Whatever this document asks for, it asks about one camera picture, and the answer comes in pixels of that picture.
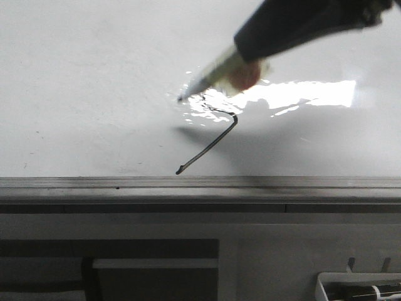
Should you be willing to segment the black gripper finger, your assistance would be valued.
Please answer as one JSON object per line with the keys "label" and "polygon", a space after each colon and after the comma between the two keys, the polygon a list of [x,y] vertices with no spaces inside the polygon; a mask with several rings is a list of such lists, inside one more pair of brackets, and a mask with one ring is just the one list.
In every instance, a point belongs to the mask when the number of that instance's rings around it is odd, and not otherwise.
{"label": "black gripper finger", "polygon": [[382,22],[393,1],[263,1],[234,36],[246,62],[284,52],[311,40]]}

